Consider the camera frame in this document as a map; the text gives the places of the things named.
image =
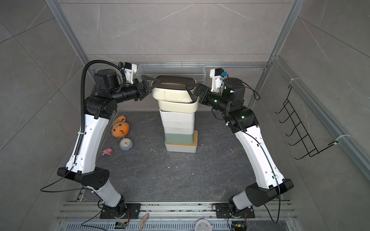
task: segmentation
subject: black wire rack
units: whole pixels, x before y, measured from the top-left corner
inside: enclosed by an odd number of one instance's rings
[[[303,143],[303,145],[304,145],[304,147],[305,147],[305,149],[306,149],[306,152],[307,152],[307,154],[305,154],[305,155],[303,155],[301,158],[295,158],[294,157],[294,159],[296,159],[296,160],[300,160],[300,159],[302,159],[303,157],[305,157],[305,156],[309,156],[309,157],[313,157],[313,156],[315,156],[315,155],[317,155],[317,154],[319,154],[319,153],[321,153],[321,152],[323,152],[324,150],[326,150],[326,149],[328,149],[328,148],[330,148],[331,146],[333,146],[333,145],[335,145],[335,144],[337,144],[337,141],[334,141],[334,142],[331,142],[330,144],[328,144],[328,146],[326,147],[326,148],[324,148],[323,150],[321,150],[321,151],[319,151],[318,149],[317,149],[317,147],[316,147],[316,145],[315,145],[315,143],[313,142],[313,140],[311,139],[311,136],[310,136],[310,134],[307,132],[307,130],[306,130],[306,128],[305,128],[305,126],[304,126],[304,124],[302,123],[302,121],[301,121],[301,119],[299,118],[299,115],[297,114],[297,112],[296,112],[296,110],[294,109],[294,107],[293,107],[293,105],[290,103],[290,101],[289,101],[289,94],[290,94],[290,92],[291,92],[291,90],[292,90],[292,85],[289,85],[289,87],[288,87],[288,89],[289,89],[289,93],[288,93],[288,96],[286,97],[286,100],[284,101],[284,103],[283,103],[283,108],[279,111],[279,112],[275,112],[276,114],[279,114],[279,113],[281,113],[284,109],[285,109],[285,111],[288,113],[288,118],[286,118],[286,120],[284,120],[283,122],[281,122],[281,121],[279,121],[280,123],[285,123],[288,119],[290,119],[291,121],[292,121],[292,123],[293,123],[293,125],[294,125],[294,128],[293,128],[293,130],[292,130],[292,132],[290,133],[290,135],[288,135],[288,134],[285,134],[286,136],[292,136],[293,135],[293,132],[296,130],[297,131],[297,133],[298,133],[298,135],[299,135],[299,140],[295,143],[295,144],[293,144],[293,145],[291,145],[290,143],[288,143],[290,146],[294,146],[294,145],[296,145],[296,144],[298,144],[299,142],[301,142],[302,141],[302,143]],[[286,106],[287,105],[290,105],[290,107],[293,109],[293,112],[292,113],[289,113],[289,111],[288,111],[288,109],[286,108]],[[299,122],[296,124],[295,122],[294,122],[294,120],[292,119],[292,115],[293,114],[295,114],[296,116],[297,116],[297,118],[298,118],[298,120],[299,120]],[[304,132],[303,132],[303,134],[302,134],[302,132],[299,132],[299,130],[298,130],[298,125],[301,125],[302,127],[303,127],[303,129],[304,129]],[[314,149],[313,150],[311,150],[311,151],[309,151],[308,150],[308,148],[307,148],[307,145],[306,145],[306,143],[305,143],[305,139],[306,138],[306,140],[307,141],[311,141],[311,143],[313,144],[313,147],[314,147]]]

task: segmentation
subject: cable tie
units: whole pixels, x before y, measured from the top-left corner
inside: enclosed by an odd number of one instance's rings
[[[344,137],[344,136],[351,136],[351,135],[349,135],[349,134],[343,134],[343,135],[338,136],[338,138],[336,138],[336,139],[335,139],[335,141],[334,141],[335,143],[334,143],[334,144],[335,144],[335,145],[336,145],[336,144],[338,144],[338,140],[339,140],[340,138]]]
[[[290,79],[290,82],[289,82],[289,85],[292,83],[292,81],[293,80],[295,80],[295,79],[299,79],[299,78],[292,78],[292,79]]]

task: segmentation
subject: metal grate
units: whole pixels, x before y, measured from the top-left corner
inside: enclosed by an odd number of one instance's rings
[[[300,159],[302,159],[303,157],[305,157],[305,156],[309,156],[309,157],[313,157],[314,155],[316,155],[316,154],[319,154],[319,153],[321,153],[322,151],[324,151],[324,150],[326,150],[326,149],[328,149],[328,148],[330,148],[331,146],[333,146],[333,145],[335,145],[335,144],[337,144],[338,143],[338,141],[337,140],[335,140],[334,142],[331,142],[330,144],[328,144],[327,145],[327,147],[326,148],[324,148],[324,149],[322,149],[321,151],[319,151],[318,149],[317,149],[317,147],[316,147],[316,145],[315,145],[315,143],[313,142],[313,140],[311,139],[311,136],[310,136],[310,134],[307,132],[307,130],[306,130],[306,127],[304,126],[304,124],[302,123],[302,120],[299,118],[299,116],[298,116],[298,114],[297,114],[297,112],[296,112],[296,110],[293,108],[293,105],[290,103],[290,101],[289,101],[289,95],[290,95],[290,92],[291,92],[291,90],[292,90],[292,85],[289,85],[289,87],[288,87],[288,89],[290,89],[289,90],[289,93],[288,93],[288,96],[286,97],[286,100],[284,101],[284,103],[283,103],[283,108],[280,110],[280,112],[275,112],[276,114],[279,114],[279,113],[281,113],[284,109],[285,109],[285,111],[288,113],[288,118],[286,118],[286,120],[284,120],[283,122],[281,122],[281,121],[279,121],[280,123],[285,123],[288,119],[290,119],[291,120],[291,122],[293,123],[293,125],[294,125],[294,128],[293,128],[293,130],[292,130],[292,132],[290,133],[290,135],[288,135],[288,134],[285,134],[286,136],[291,136],[292,134],[293,134],[293,132],[294,132],[294,130],[296,130],[297,131],[297,133],[298,133],[298,135],[299,135],[299,140],[295,143],[295,144],[293,144],[293,145],[291,145],[290,143],[288,143],[290,146],[294,146],[294,145],[296,145],[296,144],[298,144],[300,141],[302,141],[302,143],[303,143],[303,145],[304,145],[304,147],[305,147],[305,149],[306,149],[306,153],[305,153],[305,155],[304,156],[302,156],[302,157],[300,157],[300,158],[296,158],[296,157],[294,157],[294,159],[296,159],[296,160],[300,160]],[[293,110],[293,112],[292,113],[290,113],[289,111],[288,111],[288,109],[287,109],[287,105],[289,104],[289,110],[290,110],[290,108]],[[298,118],[298,123],[296,124],[295,122],[294,122],[294,120],[293,120],[293,118],[292,118],[292,115],[293,114],[295,114],[296,116],[297,116],[297,118]],[[303,127],[303,129],[305,130],[304,132],[303,132],[303,134],[302,134],[302,132],[299,132],[299,129],[297,128],[298,126],[301,126],[301,127]],[[307,149],[307,147],[309,147],[309,144],[313,144],[313,149],[311,150],[311,151],[309,151],[308,149]]]
[[[130,221],[129,226],[125,231],[137,231],[140,221]],[[195,230],[195,224],[197,221],[147,221],[142,231],[191,231]],[[212,230],[228,230],[228,224],[226,221],[209,221],[212,225]],[[98,228],[81,226],[82,222],[70,221],[68,222],[65,231],[83,231],[83,230],[98,230]],[[104,228],[106,230],[114,229],[115,221],[92,221],[86,223],[86,225],[96,226]]]
[[[141,75],[157,77],[159,75],[183,76],[204,83],[206,68],[204,65],[192,64],[143,64],[138,67],[136,76],[141,81]]]

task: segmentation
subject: stack of containers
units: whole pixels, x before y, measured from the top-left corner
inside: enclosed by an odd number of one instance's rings
[[[195,80],[167,75],[157,78],[161,84],[153,89],[152,95],[158,100],[167,151],[195,153],[198,132],[194,130],[194,114],[198,100],[193,101],[185,89]]]

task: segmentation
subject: orange plush toy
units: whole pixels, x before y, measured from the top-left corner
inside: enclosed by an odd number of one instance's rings
[[[128,123],[125,122],[126,117],[120,116],[113,122],[112,135],[114,137],[125,136],[128,133]]]

